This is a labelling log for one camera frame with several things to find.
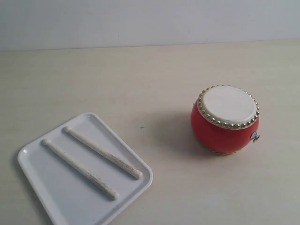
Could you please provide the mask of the small red drum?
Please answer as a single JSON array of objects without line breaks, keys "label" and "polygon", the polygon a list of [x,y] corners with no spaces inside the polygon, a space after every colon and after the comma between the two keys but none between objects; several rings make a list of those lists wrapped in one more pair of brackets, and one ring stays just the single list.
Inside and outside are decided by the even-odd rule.
[{"label": "small red drum", "polygon": [[203,90],[193,105],[190,121],[197,140],[219,154],[235,153],[260,138],[258,103],[245,90],[230,85]]}]

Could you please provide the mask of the white wooden drumstick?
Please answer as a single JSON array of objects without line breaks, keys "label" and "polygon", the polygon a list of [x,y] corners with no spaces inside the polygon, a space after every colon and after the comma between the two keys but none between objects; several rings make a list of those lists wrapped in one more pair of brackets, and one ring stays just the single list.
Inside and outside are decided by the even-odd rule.
[{"label": "white wooden drumstick", "polygon": [[90,140],[89,138],[87,138],[87,137],[83,136],[82,134],[78,133],[77,131],[75,131],[71,127],[66,126],[66,127],[64,127],[64,130],[65,130],[65,132],[72,135],[75,139],[79,140],[81,143],[83,143],[84,145],[88,146],[89,148],[91,148],[92,150],[97,152],[102,157],[106,158],[107,160],[114,163],[115,165],[117,165],[122,170],[126,171],[128,174],[130,174],[134,178],[139,180],[143,177],[143,173],[141,171],[134,168],[133,166],[131,166],[130,164],[128,164],[124,160],[120,159],[119,157],[115,156],[114,154],[106,151],[104,148],[102,148],[101,146],[99,146],[98,144],[96,144],[95,142]]},{"label": "white wooden drumstick", "polygon": [[90,171],[87,167],[81,164],[70,154],[65,152],[62,148],[54,144],[51,140],[44,139],[43,144],[47,146],[49,149],[51,149],[61,159],[67,162],[71,167],[77,170],[82,176],[84,176],[90,182],[92,182],[109,198],[111,198],[112,200],[117,200],[119,198],[120,194],[116,190],[110,188],[100,177],[96,176],[92,171]]}]

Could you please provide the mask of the white plastic tray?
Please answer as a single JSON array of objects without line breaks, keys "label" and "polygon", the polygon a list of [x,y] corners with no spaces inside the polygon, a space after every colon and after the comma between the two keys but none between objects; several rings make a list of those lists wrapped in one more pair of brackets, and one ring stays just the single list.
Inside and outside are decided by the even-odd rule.
[{"label": "white plastic tray", "polygon": [[150,167],[90,112],[30,142],[17,160],[55,225],[106,225],[153,180]]}]

